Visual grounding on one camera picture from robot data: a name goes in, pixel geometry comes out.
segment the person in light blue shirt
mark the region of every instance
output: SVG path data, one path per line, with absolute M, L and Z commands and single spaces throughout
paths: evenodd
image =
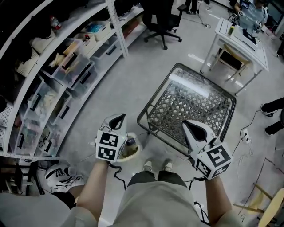
M 253 32 L 260 32 L 261 27 L 266 23 L 268 13 L 264 8 L 266 0 L 248 0 L 248 8 L 242 7 L 239 2 L 235 4 L 236 12 L 243 12 L 238 22 L 240 27 L 247 29 L 247 32 L 253 35 Z

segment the wooden chair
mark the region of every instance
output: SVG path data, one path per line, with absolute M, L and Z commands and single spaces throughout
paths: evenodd
M 228 58 L 233 59 L 234 62 L 237 63 L 239 61 L 240 63 L 235 65 L 229 64 L 229 62 L 226 61 L 226 59 Z M 228 67 L 230 67 L 232 70 L 235 71 L 235 74 L 231 78 L 240 74 L 249 64 L 251 64 L 249 60 L 246 60 L 243 57 L 237 55 L 231 48 L 229 48 L 227 44 L 224 44 L 224 48 L 216 54 L 216 59 L 209 68 L 210 71 L 213 69 L 213 67 L 216 65 L 218 61 L 222 62 L 223 64 L 227 65 Z
M 284 188 L 281 188 L 274 197 L 272 197 L 271 195 L 269 195 L 263 188 L 261 188 L 259 185 L 255 184 L 255 187 L 260 190 L 260 195 L 253 200 L 253 202 L 251 203 L 250 206 L 248 207 L 244 207 L 244 206 L 240 206 L 237 204 L 234 204 L 235 207 L 239 207 L 242 209 L 245 209 L 247 211 L 252 211 L 252 212 L 256 212 L 256 213 L 262 213 L 262 217 L 258 223 L 258 227 L 265 227 L 267 226 L 270 221 L 274 218 L 274 216 L 277 214 L 278 210 L 281 208 L 281 205 L 283 203 L 283 199 L 284 199 Z M 266 208 L 266 210 L 262 210 L 259 209 L 258 207 L 260 207 L 261 202 L 262 202 L 262 198 L 263 196 L 268 197 L 271 201 L 269 206 Z

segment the chair base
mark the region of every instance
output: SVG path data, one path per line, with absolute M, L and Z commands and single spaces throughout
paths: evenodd
M 164 38 L 165 35 L 171 36 L 171 37 L 174 37 L 174 38 L 177 38 L 179 42 L 182 41 L 182 39 L 180 38 L 180 36 L 177 36 L 177 35 L 174 35 L 174 34 L 171 34 L 171 33 L 165 31 L 165 32 L 163 32 L 163 33 L 156 32 L 156 33 L 154 33 L 154 34 L 151 34 L 151 35 L 145 37 L 145 38 L 144 38 L 144 42 L 147 43 L 147 42 L 148 42 L 148 39 L 153 38 L 153 37 L 156 37 L 156 36 L 158 36 L 158 35 L 160 35 L 160 36 L 162 37 L 163 50 L 167 50 L 167 49 L 168 49 L 168 47 L 166 46 L 165 38 Z

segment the yellow chair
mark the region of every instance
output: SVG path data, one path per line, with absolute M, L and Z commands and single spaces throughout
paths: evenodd
M 229 53 L 236 60 L 240 61 L 242 66 L 240 68 L 236 68 L 233 65 L 228 64 L 223 59 L 221 59 L 221 56 L 224 53 L 224 51 Z M 223 64 L 227 65 L 228 67 L 230 67 L 232 70 L 235 71 L 235 74 L 231 78 L 240 74 L 249 64 L 251 64 L 251 62 L 249 60 L 246 60 L 246 59 L 240 57 L 239 55 L 237 55 L 231 48 L 229 48 L 229 46 L 227 44 L 224 44 L 224 48 L 221 50 L 221 52 L 216 54 L 216 60 L 214 61 L 214 63 L 212 63 L 211 67 L 209 68 L 210 71 L 213 69 L 213 67 L 216 65 L 216 63 L 218 61 L 222 62 Z
M 277 214 L 279 209 L 281 208 L 281 205 L 283 203 L 284 199 L 284 188 L 281 188 L 274 197 L 270 196 L 263 188 L 261 188 L 259 185 L 255 184 L 255 187 L 260 190 L 260 194 L 252 200 L 251 204 L 248 207 L 240 206 L 237 204 L 234 204 L 235 207 L 239 207 L 242 209 L 245 209 L 247 211 L 252 211 L 256 213 L 263 213 L 259 223 L 258 227 L 265 227 L 267 226 L 270 221 L 274 218 L 274 216 Z M 261 210 L 259 207 L 261 206 L 263 197 L 267 196 L 271 202 L 269 206 L 266 208 L 266 210 Z

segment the armrest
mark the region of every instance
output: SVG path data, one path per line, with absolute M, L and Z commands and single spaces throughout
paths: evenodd
M 185 11 L 186 5 L 182 4 L 177 8 L 179 11 Z

